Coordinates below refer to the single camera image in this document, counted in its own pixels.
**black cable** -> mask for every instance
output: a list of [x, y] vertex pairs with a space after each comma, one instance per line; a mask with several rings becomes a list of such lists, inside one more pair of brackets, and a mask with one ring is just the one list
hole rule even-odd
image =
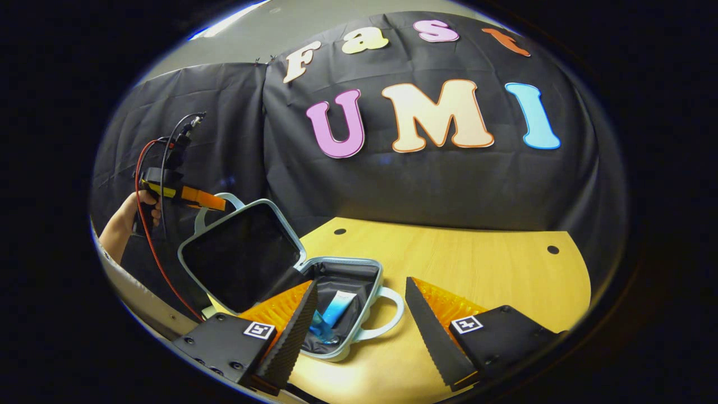
[[179, 122], [174, 126], [174, 129], [172, 132], [169, 133], [169, 139], [167, 140], [167, 143], [164, 146], [164, 153], [162, 154], [162, 166], [160, 167], [160, 174], [159, 174], [159, 206], [160, 206], [160, 217], [162, 217], [162, 231], [164, 232], [164, 239], [166, 242], [169, 243], [169, 235], [167, 234], [167, 222], [164, 220], [164, 214], [165, 214], [165, 208], [164, 205], [164, 163], [167, 161], [167, 151], [169, 150], [169, 145], [172, 143], [172, 137], [174, 136], [174, 133], [177, 131], [177, 128], [180, 127], [182, 122], [189, 118], [190, 116], [199, 115], [201, 113], [195, 112], [193, 114], [189, 114], [185, 116], [184, 118], [180, 119]]

